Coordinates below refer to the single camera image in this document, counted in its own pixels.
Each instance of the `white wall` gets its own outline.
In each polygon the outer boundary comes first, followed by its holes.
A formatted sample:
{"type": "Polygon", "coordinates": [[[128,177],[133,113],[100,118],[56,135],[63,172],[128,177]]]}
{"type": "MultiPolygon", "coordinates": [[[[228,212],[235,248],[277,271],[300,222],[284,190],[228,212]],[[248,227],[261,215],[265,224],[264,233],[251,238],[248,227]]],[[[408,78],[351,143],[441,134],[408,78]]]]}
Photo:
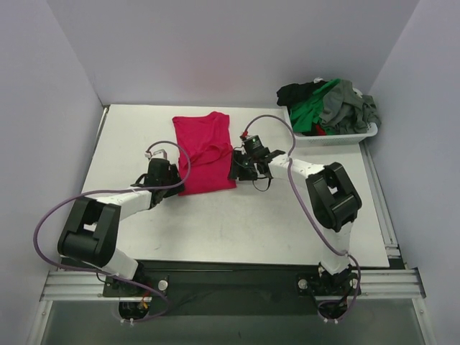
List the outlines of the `white wall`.
{"type": "Polygon", "coordinates": [[[372,86],[372,155],[439,344],[460,339],[460,2],[421,0],[372,86]]]}
{"type": "MultiPolygon", "coordinates": [[[[81,187],[102,109],[46,1],[2,1],[0,45],[0,344],[15,345],[26,341],[49,269],[32,232],[81,187]]],[[[47,254],[64,217],[44,228],[47,254]]]]}
{"type": "Polygon", "coordinates": [[[368,91],[418,0],[48,0],[104,104],[274,106],[322,75],[368,91]]]}

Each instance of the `green shirt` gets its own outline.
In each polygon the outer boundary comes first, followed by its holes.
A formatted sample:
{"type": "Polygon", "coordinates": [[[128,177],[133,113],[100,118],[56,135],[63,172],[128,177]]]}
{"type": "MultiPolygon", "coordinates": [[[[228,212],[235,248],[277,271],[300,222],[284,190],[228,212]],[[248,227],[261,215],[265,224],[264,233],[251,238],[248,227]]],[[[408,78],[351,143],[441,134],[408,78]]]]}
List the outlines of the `green shirt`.
{"type": "Polygon", "coordinates": [[[290,123],[294,132],[310,132],[313,124],[318,124],[320,115],[323,112],[323,97],[338,83],[340,79],[333,79],[318,90],[315,90],[308,100],[294,104],[290,108],[290,123]]]}

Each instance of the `glass panel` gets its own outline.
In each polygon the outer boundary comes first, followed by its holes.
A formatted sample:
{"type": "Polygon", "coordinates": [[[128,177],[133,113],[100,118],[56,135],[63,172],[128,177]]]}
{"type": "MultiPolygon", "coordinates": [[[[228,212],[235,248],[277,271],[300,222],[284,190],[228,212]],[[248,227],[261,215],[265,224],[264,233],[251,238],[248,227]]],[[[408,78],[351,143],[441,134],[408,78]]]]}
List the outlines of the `glass panel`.
{"type": "Polygon", "coordinates": [[[118,303],[54,302],[42,345],[423,344],[411,300],[360,300],[339,325],[318,316],[170,316],[131,327],[118,303]]]}

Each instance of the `white plastic basket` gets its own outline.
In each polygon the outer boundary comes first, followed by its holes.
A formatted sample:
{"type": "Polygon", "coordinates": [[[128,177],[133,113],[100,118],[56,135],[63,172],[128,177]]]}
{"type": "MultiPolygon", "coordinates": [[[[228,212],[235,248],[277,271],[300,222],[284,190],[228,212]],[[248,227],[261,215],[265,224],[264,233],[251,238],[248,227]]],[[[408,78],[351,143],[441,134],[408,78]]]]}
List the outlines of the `white plastic basket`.
{"type": "MultiPolygon", "coordinates": [[[[291,127],[288,108],[283,106],[282,111],[285,115],[285,121],[289,124],[289,127],[291,127]]],[[[376,135],[377,131],[377,125],[374,122],[371,122],[370,124],[367,124],[367,133],[363,134],[323,135],[318,137],[307,137],[301,133],[294,133],[294,135],[296,145],[299,147],[332,146],[358,144],[363,139],[376,135]]]]}

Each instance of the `white tabletop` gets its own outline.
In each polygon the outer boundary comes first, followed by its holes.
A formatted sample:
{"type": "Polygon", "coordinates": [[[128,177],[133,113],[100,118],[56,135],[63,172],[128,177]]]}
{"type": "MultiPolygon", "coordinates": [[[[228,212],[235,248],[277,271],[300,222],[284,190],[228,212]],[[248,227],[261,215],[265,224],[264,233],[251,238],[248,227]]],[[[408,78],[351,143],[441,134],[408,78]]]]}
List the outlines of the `white tabletop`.
{"type": "MultiPolygon", "coordinates": [[[[147,171],[144,151],[151,143],[176,141],[174,116],[205,116],[212,111],[230,116],[234,146],[241,145],[239,135],[254,117],[282,117],[280,109],[112,105],[84,191],[132,184],[147,171]]],[[[290,147],[289,132],[274,119],[256,121],[249,133],[258,134],[272,151],[290,147]]],[[[175,147],[161,147],[171,162],[177,162],[175,147]]],[[[296,148],[293,157],[318,164],[340,162],[346,168],[363,203],[351,233],[350,252],[361,266],[388,267],[359,145],[296,148]]],[[[308,200],[306,189],[300,192],[308,200]]],[[[117,247],[135,259],[316,265],[322,244],[289,184],[273,180],[265,193],[251,183],[237,183],[233,190],[168,198],[122,221],[117,247]]]]}

